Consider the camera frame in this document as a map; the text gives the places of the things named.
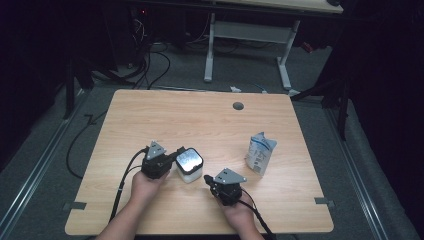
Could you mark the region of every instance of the table top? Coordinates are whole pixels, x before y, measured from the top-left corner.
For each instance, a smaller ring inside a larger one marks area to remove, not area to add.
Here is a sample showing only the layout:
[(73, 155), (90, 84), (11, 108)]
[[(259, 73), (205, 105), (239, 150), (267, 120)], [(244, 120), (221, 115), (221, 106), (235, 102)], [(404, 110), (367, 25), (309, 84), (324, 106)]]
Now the table top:
[[(235, 110), (234, 102), (244, 109)], [(250, 137), (265, 132), (277, 141), (263, 177), (248, 168)], [(274, 233), (330, 232), (327, 205), (290, 98), (283, 94), (118, 90), (111, 102), (65, 230), (95, 235), (107, 225), (116, 191), (133, 155), (156, 140), (168, 150), (195, 148), (203, 174), (225, 167), (247, 178), (241, 183)], [(139, 156), (134, 165), (140, 165)], [(126, 179), (118, 209), (130, 197)], [(232, 234), (203, 177), (185, 183), (173, 164), (138, 227), (138, 234)]]
[(261, 7), (276, 7), (321, 13), (342, 13), (341, 6), (332, 6), (327, 0), (215, 0), (235, 4), (257, 5)]

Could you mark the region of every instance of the person's hand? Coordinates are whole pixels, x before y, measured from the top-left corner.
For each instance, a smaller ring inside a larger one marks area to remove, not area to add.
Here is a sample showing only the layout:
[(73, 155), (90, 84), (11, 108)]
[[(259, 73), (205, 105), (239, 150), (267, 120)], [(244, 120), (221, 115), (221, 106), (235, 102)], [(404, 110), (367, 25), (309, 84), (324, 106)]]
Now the person's hand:
[[(263, 239), (256, 228), (253, 211), (250, 208), (241, 203), (236, 203), (233, 206), (224, 206), (219, 199), (216, 200), (227, 222), (236, 230), (241, 239)], [(250, 206), (253, 204), (252, 199), (245, 192), (243, 192), (240, 200)]]
[(145, 208), (156, 196), (168, 174), (169, 171), (159, 179), (150, 179), (146, 177), (144, 173), (138, 171), (132, 180), (131, 198), (129, 202), (138, 205), (140, 208)]

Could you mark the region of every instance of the black wall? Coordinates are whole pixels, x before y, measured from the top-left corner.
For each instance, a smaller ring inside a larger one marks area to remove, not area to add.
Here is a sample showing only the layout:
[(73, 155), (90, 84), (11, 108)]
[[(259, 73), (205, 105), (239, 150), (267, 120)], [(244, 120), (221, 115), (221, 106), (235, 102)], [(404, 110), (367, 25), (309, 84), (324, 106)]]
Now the black wall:
[(4, 1), (0, 9), (0, 169), (54, 103), (65, 79), (61, 26), (48, 1)]
[(344, 29), (317, 85), (349, 83), (371, 148), (424, 238), (424, 1), (359, 1), (355, 14), (372, 21)]

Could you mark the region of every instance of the white packet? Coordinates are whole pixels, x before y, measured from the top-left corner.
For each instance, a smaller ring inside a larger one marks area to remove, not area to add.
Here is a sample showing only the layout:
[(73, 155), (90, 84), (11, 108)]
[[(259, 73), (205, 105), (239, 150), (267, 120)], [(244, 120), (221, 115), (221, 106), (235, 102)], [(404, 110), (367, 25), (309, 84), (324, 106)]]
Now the white packet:
[(266, 139), (264, 132), (252, 136), (250, 138), (249, 152), (246, 156), (247, 165), (254, 172), (263, 176), (275, 146), (277, 146), (277, 141)]

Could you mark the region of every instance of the cable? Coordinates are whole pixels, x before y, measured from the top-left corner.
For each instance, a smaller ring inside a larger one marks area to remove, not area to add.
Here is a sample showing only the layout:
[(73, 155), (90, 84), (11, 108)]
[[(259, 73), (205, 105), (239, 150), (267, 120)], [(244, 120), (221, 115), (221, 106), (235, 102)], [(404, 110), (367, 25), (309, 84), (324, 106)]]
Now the cable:
[(254, 86), (256, 86), (256, 87), (260, 88), (260, 89), (262, 90), (262, 93), (267, 93), (266, 89), (265, 89), (265, 88), (263, 88), (261, 85), (256, 84), (256, 83), (250, 83), (250, 84), (252, 84), (252, 85), (254, 85)]
[(277, 240), (277, 236), (274, 233), (272, 233), (271, 229), (269, 229), (268, 225), (266, 224), (266, 222), (263, 220), (261, 214), (259, 213), (258, 208), (256, 207), (256, 203), (253, 200), (252, 196), (250, 196), (250, 194), (246, 190), (244, 190), (243, 188), (241, 190), (243, 192), (245, 192), (247, 194), (247, 196), (249, 196), (249, 198), (252, 200), (254, 207), (250, 206), (250, 204), (248, 204), (248, 203), (246, 203), (246, 202), (244, 202), (240, 199), (237, 202), (239, 202), (239, 203), (245, 205), (246, 207), (250, 208), (253, 211), (253, 213), (256, 215), (256, 218), (258, 218), (259, 222), (261, 223), (261, 225), (265, 229), (265, 231), (268, 233), (270, 238), (272, 240)]
[(138, 81), (134, 84), (133, 89), (136, 89), (137, 86), (138, 86), (138, 89), (140, 89), (140, 87), (142, 86), (142, 84), (144, 82), (144, 79), (146, 79), (147, 85), (149, 85), (149, 81), (147, 80), (147, 72), (150, 69), (150, 62), (151, 62), (150, 51), (148, 51), (148, 53), (147, 53), (147, 59), (148, 59), (148, 61), (146, 63), (147, 64), (146, 70), (144, 71), (143, 75), (138, 79)]
[(238, 41), (238, 44), (244, 47), (255, 48), (255, 49), (263, 49), (263, 48), (268, 48), (268, 47), (277, 45), (277, 43), (267, 42), (267, 43), (263, 43), (261, 46), (255, 46), (252, 44), (247, 44), (246, 42), (252, 42), (252, 41)]
[(138, 30), (140, 30), (140, 28), (143, 27), (143, 32), (141, 33), (141, 39), (140, 39), (140, 43), (142, 43), (144, 39), (144, 34), (145, 34), (144, 24), (140, 22), (138, 19), (134, 19), (134, 21), (140, 24), (140, 26), (138, 26), (137, 30), (135, 31), (136, 34), (138, 33)]
[(147, 149), (148, 149), (148, 147), (143, 148), (140, 151), (138, 151), (136, 154), (134, 154), (134, 156), (131, 158), (130, 162), (128, 163), (127, 169), (125, 169), (124, 176), (122, 176), (121, 183), (119, 184), (118, 191), (116, 192), (115, 202), (113, 203), (112, 213), (110, 214), (109, 222), (112, 221), (112, 219), (116, 215), (116, 211), (118, 210), (119, 200), (121, 199), (122, 190), (124, 190), (125, 178), (127, 177), (129, 172), (131, 172), (133, 169), (139, 167), (139, 166), (136, 166), (136, 167), (131, 168), (132, 163), (138, 157), (138, 155), (140, 155), (143, 152), (146, 153)]
[(199, 35), (199, 37), (198, 37), (198, 38), (196, 38), (195, 40), (193, 40), (193, 41), (191, 41), (191, 42), (187, 42), (186, 44), (202, 42), (202, 41), (204, 41), (204, 40), (206, 40), (206, 39), (209, 39), (209, 37), (205, 37), (205, 38), (203, 38), (203, 39), (200, 39), (200, 38), (202, 38), (202, 37), (203, 37), (203, 35), (205, 35), (206, 29), (208, 29), (208, 25), (209, 25), (209, 20), (210, 20), (210, 18), (211, 18), (211, 14), (209, 13), (209, 14), (208, 14), (208, 18), (206, 19), (205, 27), (203, 28), (202, 33)]
[(75, 173), (73, 170), (72, 170), (72, 168), (71, 168), (71, 166), (70, 166), (70, 161), (69, 161), (69, 159), (70, 159), (70, 154), (71, 154), (71, 150), (72, 150), (72, 147), (74, 146), (74, 144), (75, 144), (75, 142), (77, 141), (77, 139), (81, 136), (81, 134), (89, 127), (89, 126), (91, 126), (91, 125), (93, 125), (93, 123), (94, 122), (96, 122), (99, 118), (101, 118), (103, 115), (105, 115), (107, 113), (107, 110), (106, 111), (104, 111), (104, 112), (102, 112), (99, 116), (97, 116), (96, 118), (94, 118), (92, 121), (90, 121), (89, 123), (87, 123), (87, 125), (85, 126), (85, 127), (83, 127), (80, 131), (79, 131), (79, 133), (74, 137), (74, 139), (72, 140), (72, 142), (71, 142), (71, 145), (69, 145), (69, 148), (68, 148), (68, 152), (66, 153), (66, 168), (68, 169), (68, 171), (69, 171), (69, 173), (72, 175), (72, 176), (74, 176), (74, 177), (76, 177), (76, 178), (79, 178), (79, 179), (82, 179), (82, 176), (80, 176), (80, 175), (78, 175), (77, 173)]
[(152, 88), (152, 86), (153, 86), (153, 84), (155, 83), (155, 82), (157, 82), (161, 77), (163, 77), (163, 75), (165, 75), (167, 72), (168, 72), (168, 70), (169, 70), (169, 68), (171, 67), (171, 60), (169, 60), (169, 58), (167, 57), (167, 56), (165, 56), (163, 53), (160, 53), (160, 52), (155, 52), (156, 54), (159, 54), (159, 55), (161, 55), (162, 57), (164, 57), (166, 60), (168, 60), (168, 67), (166, 68), (166, 70), (159, 76), (159, 77), (157, 77), (155, 80), (153, 80), (148, 86), (147, 86), (147, 90), (150, 90), (151, 88)]
[[(228, 50), (228, 51), (220, 51), (218, 48), (219, 47), (230, 47), (232, 46), (233, 49)], [(232, 53), (234, 51), (236, 51), (239, 48), (239, 41), (235, 40), (235, 39), (219, 39), (219, 41), (216, 41), (216, 44), (214, 44), (214, 51), (218, 52), (218, 53), (223, 53), (223, 54), (228, 54), (228, 53)]]
[[(196, 43), (187, 44), (186, 46), (188, 48), (195, 49), (195, 50), (203, 50), (203, 49), (208, 48), (208, 43), (205, 43), (204, 42), (205, 40), (207, 40), (207, 39), (204, 39), (202, 42), (196, 42)], [(194, 44), (201, 45), (201, 46), (200, 47), (193, 47), (192, 45), (194, 45)]]

